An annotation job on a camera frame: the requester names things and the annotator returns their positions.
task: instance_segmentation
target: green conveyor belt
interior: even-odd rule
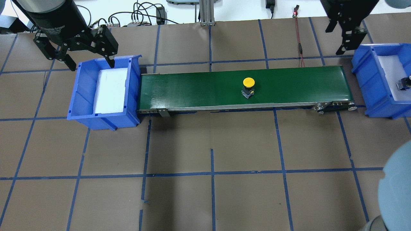
[[[255,94],[249,99],[241,95],[246,77],[256,82]],[[352,100],[341,66],[149,74],[142,76],[139,111],[307,106]]]

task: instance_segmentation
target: power adapter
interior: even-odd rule
[[[271,18],[274,15],[275,0],[266,0],[266,9],[270,9]]]
[[[156,16],[157,16],[157,25],[164,25],[166,24],[167,13],[164,7],[157,7]]]

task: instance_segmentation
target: brown paper floor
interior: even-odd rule
[[[364,43],[411,42],[410,16],[369,16]],[[299,19],[305,64],[343,65],[363,105],[353,52],[334,55],[341,29],[326,34],[327,24]],[[291,18],[112,33],[119,55],[142,54],[149,73],[300,64]],[[306,109],[144,116],[137,127],[90,131],[65,119],[75,72],[45,59],[33,36],[0,35],[1,231],[356,231],[380,214],[382,167],[411,138],[411,121],[368,118],[364,106],[323,116]]]

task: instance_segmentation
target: small object in bin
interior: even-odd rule
[[[411,88],[411,75],[406,78],[402,78],[397,82],[398,90],[407,90]]]
[[[241,94],[244,95],[246,99],[250,98],[252,95],[254,95],[254,84],[255,80],[253,78],[247,77],[242,81],[242,84],[244,85]]]

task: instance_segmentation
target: yellow button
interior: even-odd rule
[[[242,83],[246,88],[252,88],[256,82],[253,78],[247,77],[242,81]]]

